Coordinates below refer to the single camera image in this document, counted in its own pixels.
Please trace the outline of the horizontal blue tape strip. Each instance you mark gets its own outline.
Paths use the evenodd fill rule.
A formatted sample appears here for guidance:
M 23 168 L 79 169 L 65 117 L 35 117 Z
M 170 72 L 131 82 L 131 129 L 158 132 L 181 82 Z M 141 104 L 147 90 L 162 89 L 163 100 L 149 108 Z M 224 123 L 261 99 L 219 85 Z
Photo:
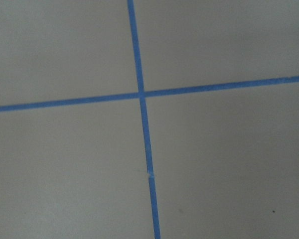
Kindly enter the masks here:
M 54 100 L 54 101 L 45 101 L 45 102 L 5 105 L 5 106 L 0 106 L 0 112 L 21 111 L 21 110 L 29 110 L 29 109 L 52 108 L 52 107 L 90 104 L 90 103 L 98 103 L 98 102 L 129 100 L 129 99 L 137 99 L 140 96 L 144 96 L 147 98 L 160 97 L 160 96 L 190 94 L 190 93 L 229 90 L 229 89 L 238 89 L 238 88 L 291 84 L 291 83 L 298 83 L 298 82 L 299 82 L 299 76 L 293 76 L 293 77 L 283 77 L 283 78 L 274 78 L 274 79 L 212 84 L 212 85 L 204 85 L 204 86 L 145 91 L 144 93 L 135 92 L 135 93 L 77 98 L 77 99 L 64 99 L 64 100 Z

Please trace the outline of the vertical blue tape strip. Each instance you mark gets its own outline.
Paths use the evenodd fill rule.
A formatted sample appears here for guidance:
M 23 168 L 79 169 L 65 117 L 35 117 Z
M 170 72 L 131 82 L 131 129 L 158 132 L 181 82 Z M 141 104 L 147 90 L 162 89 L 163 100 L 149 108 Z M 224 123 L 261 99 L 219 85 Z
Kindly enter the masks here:
M 155 175 L 154 175 L 154 168 L 153 168 L 153 162 L 152 162 L 152 150 L 151 150 L 151 141 L 150 141 L 150 132 L 149 132 L 150 130 L 149 130 L 149 121 L 148 121 L 148 111 L 147 111 L 147 103 L 146 103 L 146 96 L 145 96 L 145 87 L 144 87 L 142 60 L 141 60 L 141 52 L 140 52 L 139 38 L 138 38 L 137 20 L 136 20 L 134 2 L 132 0 L 129 0 L 129 1 L 127 1 L 127 5 L 128 5 L 128 11 L 129 11 L 129 19 L 130 19 L 130 27 L 131 27 L 132 43 L 133 43 L 133 51 L 134 51 L 134 60 L 135 60 L 135 68 L 136 68 L 136 76 L 137 76 L 137 85 L 138 85 L 138 95 L 139 95 L 142 127 L 143 127 L 153 232 L 154 232 L 154 238 L 159 239 L 159 238 L 161 238 L 159 214 L 158 214 L 158 205 L 157 205 L 157 196 L 156 196 Z

